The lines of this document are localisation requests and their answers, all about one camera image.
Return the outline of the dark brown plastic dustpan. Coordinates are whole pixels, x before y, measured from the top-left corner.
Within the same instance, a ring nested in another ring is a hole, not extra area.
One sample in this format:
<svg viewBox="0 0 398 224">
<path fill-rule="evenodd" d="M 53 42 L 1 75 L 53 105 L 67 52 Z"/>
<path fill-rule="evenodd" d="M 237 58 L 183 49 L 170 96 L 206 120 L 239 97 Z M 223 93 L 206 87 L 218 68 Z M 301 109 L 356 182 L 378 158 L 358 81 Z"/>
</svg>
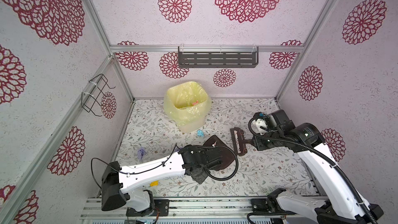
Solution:
<svg viewBox="0 0 398 224">
<path fill-rule="evenodd" d="M 211 136 L 203 146 L 207 147 L 215 147 L 219 146 L 219 148 L 213 148 L 210 151 L 210 158 L 216 158 L 216 161 L 213 165 L 210 165 L 208 168 L 210 170 L 219 171 L 224 170 L 229 167 L 233 162 L 235 162 L 234 152 L 230 152 L 227 149 L 226 144 L 216 135 Z"/>
</svg>

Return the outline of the yellow paper scrap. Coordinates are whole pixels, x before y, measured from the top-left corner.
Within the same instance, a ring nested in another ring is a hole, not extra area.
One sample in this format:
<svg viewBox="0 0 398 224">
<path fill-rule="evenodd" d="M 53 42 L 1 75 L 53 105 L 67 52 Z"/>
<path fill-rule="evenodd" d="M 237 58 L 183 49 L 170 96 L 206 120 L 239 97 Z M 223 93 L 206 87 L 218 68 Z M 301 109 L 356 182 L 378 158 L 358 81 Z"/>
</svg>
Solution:
<svg viewBox="0 0 398 224">
<path fill-rule="evenodd" d="M 157 186 L 158 184 L 159 184 L 158 180 L 157 181 L 153 181 L 153 182 L 150 183 L 150 187 Z"/>
</svg>

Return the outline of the purple paper scrap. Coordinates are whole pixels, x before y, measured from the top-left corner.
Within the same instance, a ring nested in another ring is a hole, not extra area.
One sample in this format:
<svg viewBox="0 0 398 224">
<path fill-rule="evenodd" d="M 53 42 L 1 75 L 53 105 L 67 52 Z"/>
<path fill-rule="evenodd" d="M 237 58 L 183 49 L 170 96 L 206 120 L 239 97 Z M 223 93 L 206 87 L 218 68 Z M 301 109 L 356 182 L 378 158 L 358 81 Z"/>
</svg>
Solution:
<svg viewBox="0 0 398 224">
<path fill-rule="evenodd" d="M 142 161 L 144 156 L 147 154 L 147 151 L 144 147 L 141 147 L 138 151 L 137 151 L 137 158 L 139 161 Z"/>
</svg>

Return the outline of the bin with yellow-green bag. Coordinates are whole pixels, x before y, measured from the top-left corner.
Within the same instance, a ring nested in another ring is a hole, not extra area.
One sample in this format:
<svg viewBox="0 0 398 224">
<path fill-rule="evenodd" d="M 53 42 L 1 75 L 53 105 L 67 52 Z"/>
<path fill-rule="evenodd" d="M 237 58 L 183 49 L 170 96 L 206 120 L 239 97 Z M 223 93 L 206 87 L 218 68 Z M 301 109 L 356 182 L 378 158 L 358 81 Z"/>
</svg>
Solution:
<svg viewBox="0 0 398 224">
<path fill-rule="evenodd" d="M 186 82 L 167 90 L 163 108 L 181 132 L 190 133 L 204 125 L 211 104 L 211 97 L 201 84 Z"/>
</svg>

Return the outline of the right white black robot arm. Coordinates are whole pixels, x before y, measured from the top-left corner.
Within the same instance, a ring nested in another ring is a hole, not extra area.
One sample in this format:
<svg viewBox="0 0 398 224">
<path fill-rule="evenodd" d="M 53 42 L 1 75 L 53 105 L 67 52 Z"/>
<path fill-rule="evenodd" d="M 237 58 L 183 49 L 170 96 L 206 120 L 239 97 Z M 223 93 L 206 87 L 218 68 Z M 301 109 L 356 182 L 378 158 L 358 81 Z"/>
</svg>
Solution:
<svg viewBox="0 0 398 224">
<path fill-rule="evenodd" d="M 256 113 L 248 129 L 253 135 L 250 144 L 256 150 L 286 147 L 297 154 L 327 197 L 320 201 L 278 188 L 266 198 L 270 213 L 292 212 L 318 224 L 375 224 L 383 215 L 379 205 L 360 195 L 313 124 L 295 126 L 285 111 L 278 110 L 268 115 Z"/>
</svg>

